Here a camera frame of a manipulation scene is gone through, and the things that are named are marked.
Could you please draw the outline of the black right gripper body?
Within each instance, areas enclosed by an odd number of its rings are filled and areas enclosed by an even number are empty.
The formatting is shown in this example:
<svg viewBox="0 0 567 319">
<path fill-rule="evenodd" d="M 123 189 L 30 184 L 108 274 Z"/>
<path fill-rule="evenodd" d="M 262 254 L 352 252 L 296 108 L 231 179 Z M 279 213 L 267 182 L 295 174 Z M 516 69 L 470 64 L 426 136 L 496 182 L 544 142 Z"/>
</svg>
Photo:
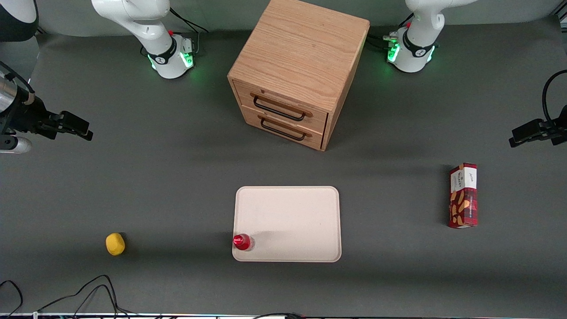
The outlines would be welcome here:
<svg viewBox="0 0 567 319">
<path fill-rule="evenodd" d="M 49 112 L 41 99 L 29 101 L 26 95 L 18 95 L 8 99 L 8 135 L 17 132 L 41 135 L 55 139 L 57 133 L 64 133 L 58 115 Z"/>
</svg>

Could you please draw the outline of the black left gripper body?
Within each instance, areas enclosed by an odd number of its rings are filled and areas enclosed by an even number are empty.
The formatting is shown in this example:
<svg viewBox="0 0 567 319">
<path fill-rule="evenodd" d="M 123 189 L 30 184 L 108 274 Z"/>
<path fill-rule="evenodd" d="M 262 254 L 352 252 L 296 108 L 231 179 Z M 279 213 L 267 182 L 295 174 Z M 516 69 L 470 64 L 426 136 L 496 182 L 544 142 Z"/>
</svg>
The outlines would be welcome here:
<svg viewBox="0 0 567 319">
<path fill-rule="evenodd" d="M 567 105 L 563 107 L 559 117 L 551 119 L 548 108 L 543 107 L 543 113 L 546 121 L 540 122 L 541 135 L 537 138 L 540 141 L 551 140 L 556 146 L 567 141 Z"/>
</svg>

